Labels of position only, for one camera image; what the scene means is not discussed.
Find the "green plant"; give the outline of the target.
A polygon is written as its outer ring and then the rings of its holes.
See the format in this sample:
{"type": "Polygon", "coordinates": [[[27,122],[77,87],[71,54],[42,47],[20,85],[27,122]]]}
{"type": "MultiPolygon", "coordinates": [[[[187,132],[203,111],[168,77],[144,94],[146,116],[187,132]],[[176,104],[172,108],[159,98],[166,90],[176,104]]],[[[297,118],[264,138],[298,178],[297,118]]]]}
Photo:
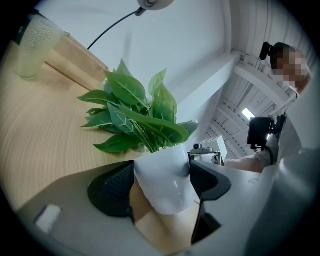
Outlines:
{"type": "Polygon", "coordinates": [[[134,162],[135,178],[158,213],[176,215],[195,199],[185,143],[199,125],[177,121],[178,104],[164,84],[166,73],[158,72],[144,87],[121,60],[116,69],[105,72],[103,89],[91,90],[79,100],[96,104],[88,110],[85,126],[112,133],[95,145],[99,151],[148,151],[134,162]]]}

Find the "translucent plastic cup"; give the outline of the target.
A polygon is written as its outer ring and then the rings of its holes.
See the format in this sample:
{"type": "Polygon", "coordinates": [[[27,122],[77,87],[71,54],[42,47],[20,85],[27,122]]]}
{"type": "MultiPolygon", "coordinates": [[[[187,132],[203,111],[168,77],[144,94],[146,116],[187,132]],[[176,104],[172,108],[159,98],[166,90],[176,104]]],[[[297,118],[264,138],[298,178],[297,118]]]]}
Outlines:
{"type": "Polygon", "coordinates": [[[26,80],[34,79],[63,35],[64,31],[49,19],[34,15],[19,45],[17,74],[26,80]]]}

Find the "dark grey desk lamp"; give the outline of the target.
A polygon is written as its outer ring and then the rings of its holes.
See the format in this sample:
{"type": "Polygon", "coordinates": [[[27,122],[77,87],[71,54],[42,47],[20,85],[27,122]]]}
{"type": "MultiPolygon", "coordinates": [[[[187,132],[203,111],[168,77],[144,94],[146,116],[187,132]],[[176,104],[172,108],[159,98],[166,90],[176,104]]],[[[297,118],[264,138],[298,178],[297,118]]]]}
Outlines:
{"type": "Polygon", "coordinates": [[[124,20],[136,16],[141,17],[145,12],[149,11],[160,11],[167,7],[169,7],[175,0],[137,0],[137,3],[139,5],[139,8],[135,10],[134,12],[129,13],[128,15],[124,16],[114,24],[112,24],[110,27],[105,29],[87,48],[87,50],[90,50],[97,41],[100,40],[101,37],[103,37],[107,32],[109,32],[111,29],[113,29],[116,25],[120,24],[124,20]]]}

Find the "person's grey shirt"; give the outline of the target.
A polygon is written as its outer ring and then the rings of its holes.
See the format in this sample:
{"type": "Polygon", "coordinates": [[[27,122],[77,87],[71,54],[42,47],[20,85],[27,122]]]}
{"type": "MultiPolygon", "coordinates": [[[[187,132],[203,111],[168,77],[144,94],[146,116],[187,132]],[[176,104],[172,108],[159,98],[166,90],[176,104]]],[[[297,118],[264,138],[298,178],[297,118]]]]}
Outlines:
{"type": "Polygon", "coordinates": [[[275,160],[271,160],[270,153],[260,150],[251,157],[250,171],[261,173],[303,148],[320,148],[320,87],[307,88],[287,109],[279,137],[270,136],[267,145],[275,160]]]}

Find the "person's right forearm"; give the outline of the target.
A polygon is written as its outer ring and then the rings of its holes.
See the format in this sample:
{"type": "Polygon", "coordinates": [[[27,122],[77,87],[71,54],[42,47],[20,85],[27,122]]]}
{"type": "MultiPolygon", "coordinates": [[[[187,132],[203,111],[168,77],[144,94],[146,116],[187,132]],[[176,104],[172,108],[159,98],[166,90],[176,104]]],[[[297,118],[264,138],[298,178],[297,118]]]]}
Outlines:
{"type": "Polygon", "coordinates": [[[264,170],[264,166],[253,155],[242,157],[239,159],[226,159],[224,162],[224,166],[236,170],[255,173],[262,173],[264,170]]]}

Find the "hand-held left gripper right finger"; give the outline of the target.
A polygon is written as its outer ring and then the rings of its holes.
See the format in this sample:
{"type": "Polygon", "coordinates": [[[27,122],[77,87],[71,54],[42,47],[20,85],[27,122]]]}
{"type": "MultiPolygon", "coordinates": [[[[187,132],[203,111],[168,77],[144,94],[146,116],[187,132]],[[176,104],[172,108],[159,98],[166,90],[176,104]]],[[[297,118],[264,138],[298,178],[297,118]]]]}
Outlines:
{"type": "Polygon", "coordinates": [[[254,220],[246,214],[260,173],[193,160],[190,175],[200,208],[191,248],[179,256],[252,256],[247,243],[254,220]]]}

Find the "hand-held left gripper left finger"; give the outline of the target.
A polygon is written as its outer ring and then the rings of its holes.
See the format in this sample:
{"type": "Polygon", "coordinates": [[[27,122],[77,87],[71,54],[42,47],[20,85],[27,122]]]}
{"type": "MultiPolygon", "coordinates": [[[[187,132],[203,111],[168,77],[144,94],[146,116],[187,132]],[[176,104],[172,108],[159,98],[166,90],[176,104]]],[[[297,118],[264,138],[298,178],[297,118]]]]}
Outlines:
{"type": "Polygon", "coordinates": [[[145,211],[132,160],[62,177],[31,198],[17,216],[55,256],[173,256],[173,237],[152,213],[135,221],[130,196],[145,211]]]}

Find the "black chest pack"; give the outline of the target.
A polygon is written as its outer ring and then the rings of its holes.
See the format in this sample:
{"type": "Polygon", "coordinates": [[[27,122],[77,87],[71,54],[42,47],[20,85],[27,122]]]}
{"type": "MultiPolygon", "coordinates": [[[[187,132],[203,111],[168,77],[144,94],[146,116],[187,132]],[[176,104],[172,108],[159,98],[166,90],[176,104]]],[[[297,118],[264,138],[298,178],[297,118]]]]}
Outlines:
{"type": "Polygon", "coordinates": [[[272,133],[275,121],[271,117],[251,117],[249,121],[247,144],[252,150],[261,149],[267,143],[267,137],[272,133]]]}

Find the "light wooden tray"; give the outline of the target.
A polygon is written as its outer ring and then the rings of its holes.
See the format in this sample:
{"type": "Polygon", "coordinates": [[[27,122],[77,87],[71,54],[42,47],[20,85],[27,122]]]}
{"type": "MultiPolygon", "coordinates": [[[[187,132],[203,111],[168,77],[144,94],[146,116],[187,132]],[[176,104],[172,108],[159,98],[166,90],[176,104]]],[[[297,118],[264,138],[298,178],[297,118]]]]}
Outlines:
{"type": "Polygon", "coordinates": [[[106,80],[109,68],[69,33],[64,33],[45,61],[73,82],[92,91],[106,80]]]}

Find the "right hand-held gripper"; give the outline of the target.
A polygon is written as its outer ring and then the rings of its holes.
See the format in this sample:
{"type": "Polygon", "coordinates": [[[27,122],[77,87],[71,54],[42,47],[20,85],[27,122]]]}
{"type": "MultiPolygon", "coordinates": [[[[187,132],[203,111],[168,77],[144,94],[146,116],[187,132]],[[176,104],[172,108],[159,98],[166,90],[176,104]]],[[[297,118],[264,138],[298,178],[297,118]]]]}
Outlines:
{"type": "Polygon", "coordinates": [[[227,148],[221,135],[195,143],[188,152],[190,162],[195,160],[219,166],[225,165],[227,154],[227,148]]]}

